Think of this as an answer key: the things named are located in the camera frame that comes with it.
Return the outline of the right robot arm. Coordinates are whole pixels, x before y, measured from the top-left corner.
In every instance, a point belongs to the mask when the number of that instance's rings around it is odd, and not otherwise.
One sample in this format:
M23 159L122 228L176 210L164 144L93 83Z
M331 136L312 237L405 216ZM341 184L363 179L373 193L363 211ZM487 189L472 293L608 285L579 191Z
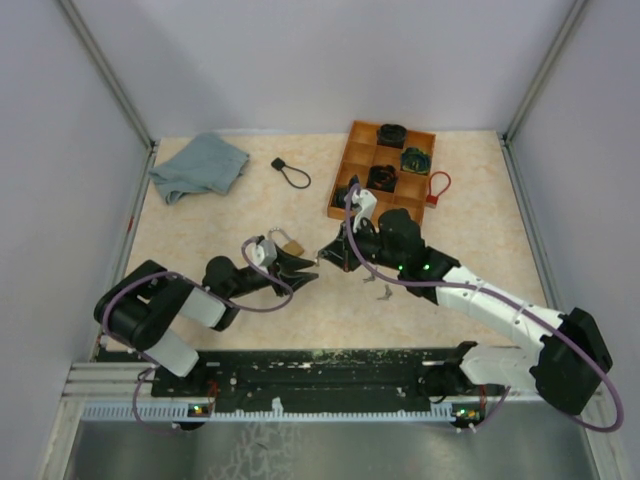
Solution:
M590 313L540 307L498 289L428 246L404 209L383 213L377 225L365 220L356 232L342 225L319 256L345 272L363 262L393 269L411 294L511 340L510 347L466 345L462 359L446 372L448 387L458 395L470 395L480 385L513 386L535 390L561 412L579 415L613 365Z

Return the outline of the brass padlock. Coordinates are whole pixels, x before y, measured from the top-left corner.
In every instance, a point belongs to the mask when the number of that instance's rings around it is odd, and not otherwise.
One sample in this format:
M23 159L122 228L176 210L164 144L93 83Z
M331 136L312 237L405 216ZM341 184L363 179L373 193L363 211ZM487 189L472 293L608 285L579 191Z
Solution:
M285 242L282 245L279 245L275 241L274 239L275 234L278 234L284 238ZM301 257L305 253L305 249L302 247L302 245L297 240L293 239L285 230L283 230L280 227L271 228L268 232L267 237L282 251L290 255Z

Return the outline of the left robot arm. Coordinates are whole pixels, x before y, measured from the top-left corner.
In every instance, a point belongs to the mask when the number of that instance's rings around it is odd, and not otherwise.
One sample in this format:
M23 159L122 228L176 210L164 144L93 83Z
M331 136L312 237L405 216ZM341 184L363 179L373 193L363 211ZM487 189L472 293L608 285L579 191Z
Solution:
M292 294L319 278L314 262L280 248L275 257L260 253L245 267L216 256L200 284L147 260L98 300L94 319L107 336L168 370L184 395L201 394L208 373L198 352L171 329L178 316L223 331L242 310L270 313L289 303Z

